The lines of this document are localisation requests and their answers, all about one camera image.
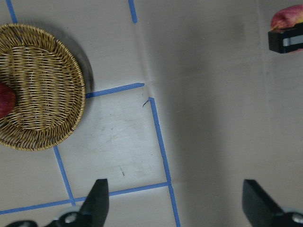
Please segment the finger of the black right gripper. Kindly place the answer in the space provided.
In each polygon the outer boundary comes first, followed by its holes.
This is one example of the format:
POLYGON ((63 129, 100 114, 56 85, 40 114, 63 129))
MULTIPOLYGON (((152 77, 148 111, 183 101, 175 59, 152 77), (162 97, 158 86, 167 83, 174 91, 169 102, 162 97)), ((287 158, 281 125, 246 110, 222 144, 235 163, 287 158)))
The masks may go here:
POLYGON ((303 24, 268 32, 269 50, 277 53, 290 53, 303 49, 303 24))

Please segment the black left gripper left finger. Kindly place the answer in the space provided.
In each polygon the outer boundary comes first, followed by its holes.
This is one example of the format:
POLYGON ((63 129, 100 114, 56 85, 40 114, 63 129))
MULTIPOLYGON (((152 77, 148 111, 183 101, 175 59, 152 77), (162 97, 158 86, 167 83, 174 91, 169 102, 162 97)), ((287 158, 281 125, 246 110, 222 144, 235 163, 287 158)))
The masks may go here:
POLYGON ((107 179, 98 179, 78 211, 71 211, 52 221, 51 227, 102 227, 109 211, 107 179))

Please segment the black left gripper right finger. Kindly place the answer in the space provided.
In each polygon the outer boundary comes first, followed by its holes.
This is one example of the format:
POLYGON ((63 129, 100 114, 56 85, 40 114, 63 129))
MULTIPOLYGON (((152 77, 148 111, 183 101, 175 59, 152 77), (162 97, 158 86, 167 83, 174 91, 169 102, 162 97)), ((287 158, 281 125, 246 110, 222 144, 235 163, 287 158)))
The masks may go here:
POLYGON ((301 212, 284 211, 256 180, 243 181, 242 209, 253 227, 301 227, 303 225, 301 212))

